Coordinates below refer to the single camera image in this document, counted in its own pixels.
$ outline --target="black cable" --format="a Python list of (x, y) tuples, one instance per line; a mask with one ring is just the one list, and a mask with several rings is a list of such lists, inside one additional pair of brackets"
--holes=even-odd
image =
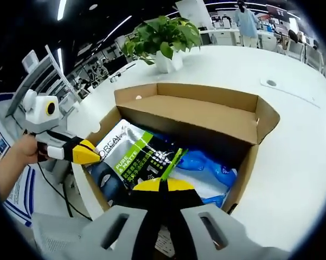
[[(40, 171), (41, 171), (41, 173), (42, 173), (42, 176), (43, 176), (43, 178), (45, 179), (45, 181), (49, 184), (49, 186), (51, 186), (53, 189), (54, 189), (54, 191), (56, 192), (56, 193), (58, 193), (59, 194), (59, 196), (60, 197), (62, 197), (65, 201), (66, 201), (66, 198), (47, 180), (47, 178), (46, 178), (46, 176), (45, 176), (45, 174), (44, 174), (44, 172), (43, 172), (43, 170), (42, 170), (42, 168), (41, 168), (41, 165), (40, 165), (40, 163), (37, 163), (37, 165), (39, 166), (39, 168), (40, 168)], [(92, 220), (90, 217), (87, 217), (86, 215), (84, 215), (83, 213), (81, 213), (79, 210), (77, 210), (75, 207), (74, 207), (74, 205), (72, 205), (70, 202), (68, 202), (68, 204), (70, 205), (70, 207), (72, 207), (78, 214), (80, 214), (80, 215), (82, 215), (83, 217), (85, 217), (86, 219), (89, 219), (89, 220)]]
[(12, 118), (16, 121), (16, 123), (17, 123), (17, 125), (20, 127), (20, 129), (23, 130), (23, 128), (21, 127), (20, 123), (18, 123), (17, 119), (16, 119), (13, 115), (11, 115), (11, 116), (12, 116)]
[(70, 202), (69, 202), (69, 199), (67, 198), (67, 194), (66, 194), (65, 181), (63, 181), (62, 185), (63, 185), (63, 193), (64, 193), (64, 197), (65, 197), (67, 212), (69, 212), (69, 216), (73, 218), (74, 216), (72, 215), (72, 211), (70, 209)]

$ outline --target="green leaves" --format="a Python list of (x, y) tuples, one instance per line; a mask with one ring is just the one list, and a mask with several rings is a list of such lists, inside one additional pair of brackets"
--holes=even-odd
[(140, 60), (143, 60), (144, 62), (146, 62), (147, 65), (153, 65), (153, 64), (154, 64), (154, 62), (153, 62), (152, 59), (142, 58), (142, 57), (141, 57)]
[(129, 37), (122, 48), (123, 53), (132, 58), (138, 57), (147, 64), (153, 64), (150, 55), (159, 50), (172, 59), (174, 49), (186, 51), (201, 45), (199, 30), (185, 18), (160, 16), (137, 26)]
[(187, 26), (187, 25), (179, 25), (178, 29), (186, 37), (187, 47), (189, 50), (193, 47), (193, 45), (196, 45), (196, 46), (201, 45), (200, 35), (199, 35), (199, 33), (196, 33), (192, 27)]
[(161, 52), (162, 54), (166, 57), (172, 60), (172, 56), (174, 54), (174, 51), (172, 48), (169, 46), (167, 42), (162, 42), (161, 44)]

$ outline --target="green label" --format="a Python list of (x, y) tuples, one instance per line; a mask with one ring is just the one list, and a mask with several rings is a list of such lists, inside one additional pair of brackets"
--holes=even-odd
[(178, 149), (177, 153), (175, 154), (175, 157), (171, 161), (171, 164), (168, 166), (168, 168), (165, 170), (165, 172), (162, 175), (162, 180), (167, 180), (169, 174), (171, 173), (172, 169), (175, 168), (175, 166), (180, 162), (180, 159), (182, 156), (184, 156), (187, 153), (188, 150), (183, 150), (182, 148)]
[(145, 132), (141, 139), (137, 140), (135, 144), (126, 152), (123, 158), (114, 167), (114, 170), (119, 174), (122, 173), (130, 166), (130, 164), (135, 160), (138, 153), (148, 144), (152, 139), (153, 135)]

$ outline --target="white desk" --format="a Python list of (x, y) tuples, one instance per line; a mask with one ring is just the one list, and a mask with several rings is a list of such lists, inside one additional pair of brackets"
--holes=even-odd
[[(193, 48), (183, 62), (180, 71), (160, 74), (155, 66), (138, 61), (117, 82), (105, 80), (83, 100), (80, 112), (70, 115), (69, 130), (86, 137), (94, 123), (79, 123), (84, 122), (84, 111), (91, 111), (98, 122), (114, 106), (115, 89), (145, 83), (202, 84), (262, 96), (281, 120), (260, 145), (250, 181), (232, 216), (255, 242), (293, 250), (326, 204), (326, 79), (292, 58), (246, 47)], [(276, 81), (277, 88), (260, 84), (267, 79)], [(97, 217), (101, 209), (84, 175), (75, 172), (75, 177), (88, 211)]]
[[(274, 33), (264, 31), (264, 30), (258, 30), (258, 38), (259, 38), (259, 44), (261, 49), (263, 49), (263, 40), (266, 40), (268, 38), (274, 39)], [(238, 42), (238, 37), (240, 36), (240, 31), (238, 28), (229, 28), (229, 29), (213, 29), (213, 30), (205, 30), (205, 31), (200, 31), (200, 34), (209, 34), (210, 37), (213, 35), (218, 42), (218, 45), (226, 45), (226, 46), (236, 46), (236, 43)], [(276, 47), (276, 39), (270, 40), (270, 42), (273, 41), (273, 46), (272, 43), (269, 44), (269, 49), (271, 51), (274, 50)]]

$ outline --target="paper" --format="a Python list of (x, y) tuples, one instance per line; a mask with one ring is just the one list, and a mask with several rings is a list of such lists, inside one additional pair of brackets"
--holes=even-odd
[(170, 238), (170, 232), (165, 226), (161, 226), (155, 248), (170, 258), (175, 254), (174, 245)]

